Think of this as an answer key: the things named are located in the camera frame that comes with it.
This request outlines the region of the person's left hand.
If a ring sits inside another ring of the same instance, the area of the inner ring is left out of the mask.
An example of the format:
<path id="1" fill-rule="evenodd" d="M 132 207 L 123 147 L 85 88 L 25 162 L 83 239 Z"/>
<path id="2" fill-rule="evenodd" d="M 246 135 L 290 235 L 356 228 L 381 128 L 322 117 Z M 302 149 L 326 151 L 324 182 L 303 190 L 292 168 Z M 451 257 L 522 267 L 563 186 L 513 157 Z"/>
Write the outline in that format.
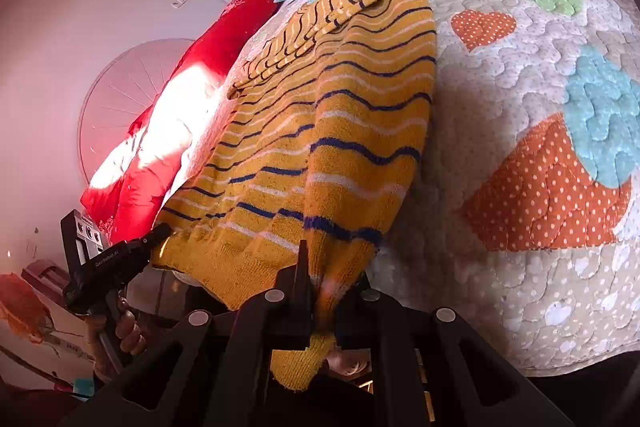
<path id="1" fill-rule="evenodd" d="M 85 324 L 87 326 L 87 343 L 93 356 L 93 373 L 99 381 L 108 383 L 117 373 L 100 340 L 100 334 L 105 329 L 106 317 L 103 315 L 86 317 Z M 112 327 L 112 331 L 117 338 L 116 346 L 120 352 L 137 357 L 144 351 L 146 347 L 145 335 L 143 335 L 136 317 L 129 309 L 122 309 L 122 314 L 120 314 L 116 325 Z"/>

